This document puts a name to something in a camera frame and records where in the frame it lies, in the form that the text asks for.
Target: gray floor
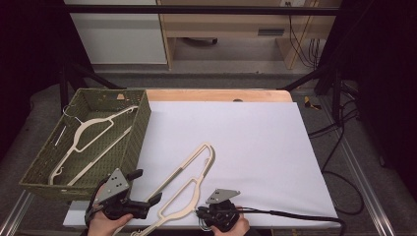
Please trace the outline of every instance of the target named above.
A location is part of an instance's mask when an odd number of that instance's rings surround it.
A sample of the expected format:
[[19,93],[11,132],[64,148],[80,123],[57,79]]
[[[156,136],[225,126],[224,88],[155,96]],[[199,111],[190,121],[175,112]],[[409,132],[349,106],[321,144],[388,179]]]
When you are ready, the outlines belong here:
[[[295,70],[286,70],[273,39],[220,38],[217,45],[180,40],[171,71],[158,68],[140,72],[132,70],[131,73],[122,75],[116,73],[117,71],[108,73],[109,71],[102,70],[101,73],[104,73],[102,75],[110,81],[129,88],[275,89],[287,85],[309,71],[300,63]],[[330,124],[323,109],[316,110],[304,106],[306,94],[309,95],[313,104],[323,105],[323,100],[328,99],[327,96],[313,96],[310,90],[313,85],[314,82],[311,82],[292,92],[293,100],[299,104],[307,132],[316,131]],[[58,87],[53,86],[31,98],[33,108],[27,123],[15,139],[7,156],[1,161],[0,180],[3,188],[0,189],[0,195],[3,198],[0,206],[0,222],[6,219],[19,198],[22,192],[18,185],[19,180],[59,119],[58,97]],[[355,119],[349,121],[345,127],[345,138],[366,173],[395,234],[417,235],[416,202],[408,194],[394,170],[380,167],[378,153],[362,122]],[[318,163],[323,165],[336,143],[336,133],[328,133],[311,141]],[[327,170],[354,181],[341,148],[334,154]],[[357,195],[345,183],[331,176],[325,176],[325,179],[338,207],[353,210],[359,206]],[[62,226],[66,209],[68,209],[67,203],[34,197],[19,230],[21,232],[22,230],[74,231]],[[346,235],[380,235],[369,212],[365,208],[362,213],[355,216],[340,213],[339,217],[347,222]],[[302,235],[334,235],[336,233],[334,230],[299,229],[298,232],[300,231]],[[291,230],[275,231],[275,235],[292,235],[292,233]]]

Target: white table surface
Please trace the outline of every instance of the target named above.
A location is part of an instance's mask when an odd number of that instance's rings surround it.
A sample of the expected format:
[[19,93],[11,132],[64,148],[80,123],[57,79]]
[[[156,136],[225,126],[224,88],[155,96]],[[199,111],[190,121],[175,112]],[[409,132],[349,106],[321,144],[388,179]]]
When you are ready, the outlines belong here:
[[[320,172],[297,104],[294,102],[151,101],[152,110],[131,199],[143,201],[201,143],[215,150],[215,163],[202,183],[198,206],[215,189],[238,190],[231,201],[242,207],[337,217]],[[164,191],[147,219],[128,226],[143,227],[158,220],[157,211],[192,176],[199,176],[206,161],[203,152]],[[180,210],[192,197],[192,188],[177,198],[165,214]],[[64,225],[85,227],[87,202],[72,202]],[[267,214],[245,215],[262,228],[334,227],[336,223],[306,221]],[[196,228],[192,213],[169,221],[165,228]]]

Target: clothes hanger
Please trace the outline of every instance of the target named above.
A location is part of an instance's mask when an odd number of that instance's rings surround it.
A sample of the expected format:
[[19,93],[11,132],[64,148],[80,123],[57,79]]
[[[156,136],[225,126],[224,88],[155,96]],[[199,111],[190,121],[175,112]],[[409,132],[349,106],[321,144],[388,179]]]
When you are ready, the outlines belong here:
[[132,126],[129,127],[123,134],[121,134],[113,143],[111,143],[107,148],[101,152],[95,159],[93,159],[67,186],[73,186],[81,177],[83,177],[102,157],[104,157],[119,141],[121,141],[129,132],[132,130]]
[[[77,129],[75,135],[74,135],[74,141],[73,144],[71,145],[71,147],[67,150],[67,152],[65,153],[64,157],[62,157],[62,159],[58,162],[58,164],[55,166],[55,168],[52,170],[52,172],[50,173],[49,177],[48,177],[48,184],[49,185],[53,185],[53,179],[60,175],[62,173],[62,169],[64,167],[62,167],[62,165],[65,163],[65,161],[68,159],[68,157],[71,155],[71,153],[73,151],[76,152],[83,152],[86,148],[88,148],[92,143],[94,143],[98,138],[100,138],[102,135],[104,135],[111,127],[113,127],[114,122],[113,119],[124,114],[127,112],[133,112],[133,110],[137,109],[138,106],[137,105],[132,105],[129,106],[111,116],[108,116],[106,118],[94,118],[94,119],[90,119],[86,122],[82,122],[80,119],[78,119],[77,117],[75,117],[80,123],[80,127]],[[92,139],[92,141],[90,141],[88,144],[86,144],[83,148],[78,149],[77,148],[77,144],[80,140],[80,136],[83,133],[83,131],[88,128],[91,125],[97,124],[97,123],[102,123],[102,122],[106,122],[109,121],[110,125],[104,130],[102,131],[100,134],[98,134],[94,139]]]
[[[190,178],[187,183],[185,183],[178,191],[177,193],[158,211],[158,217],[159,220],[146,228],[143,231],[140,232],[133,232],[131,236],[146,236],[150,234],[154,229],[159,227],[160,225],[164,224],[165,222],[173,219],[178,219],[186,216],[187,214],[193,212],[196,209],[197,202],[200,198],[200,187],[205,179],[206,175],[209,173],[209,170],[211,169],[212,165],[215,161],[215,152],[214,148],[209,143],[203,143],[200,145],[194,153],[192,153],[157,189],[154,191],[149,199],[156,195],[157,193],[160,193],[176,176],[178,176],[179,173],[181,173],[194,159],[196,159],[205,149],[209,150],[209,157],[206,160],[206,165],[200,174],[198,178],[192,177]],[[172,202],[186,189],[189,185],[195,183],[193,197],[190,200],[190,202],[184,206],[181,210],[171,213],[169,215],[164,215],[163,212],[172,204]]]

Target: black clamp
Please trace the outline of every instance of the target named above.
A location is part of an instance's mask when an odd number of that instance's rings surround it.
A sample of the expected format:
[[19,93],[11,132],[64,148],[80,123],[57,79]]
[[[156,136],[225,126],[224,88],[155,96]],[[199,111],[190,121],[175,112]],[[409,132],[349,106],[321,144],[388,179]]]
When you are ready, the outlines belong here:
[[[86,226],[89,227],[89,222],[94,214],[100,210],[107,218],[112,220],[128,213],[132,214],[134,218],[147,218],[149,209],[159,203],[162,193],[155,195],[147,203],[129,199],[131,185],[128,181],[141,177],[143,172],[142,169],[139,169],[126,175],[125,178],[122,171],[117,168],[109,177],[101,180],[91,196],[89,207],[86,209]],[[96,196],[102,185],[104,187]]]
[[197,217],[202,219],[208,227],[213,225],[221,232],[229,231],[239,219],[236,206],[229,199],[239,194],[239,191],[215,190],[206,201],[209,206],[197,208]]

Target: metal bracket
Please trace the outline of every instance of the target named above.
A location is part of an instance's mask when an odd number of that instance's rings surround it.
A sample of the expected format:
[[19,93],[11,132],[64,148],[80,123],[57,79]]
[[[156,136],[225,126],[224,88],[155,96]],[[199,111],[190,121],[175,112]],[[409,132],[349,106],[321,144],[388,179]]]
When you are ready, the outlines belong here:
[[119,168],[114,170],[111,176],[108,178],[107,182],[104,185],[103,190],[95,199],[95,203],[99,204],[105,200],[110,199],[111,197],[118,195],[127,189],[129,189],[130,185],[128,181],[123,176],[122,171]]
[[216,189],[206,200],[206,204],[219,204],[240,195],[237,190]]

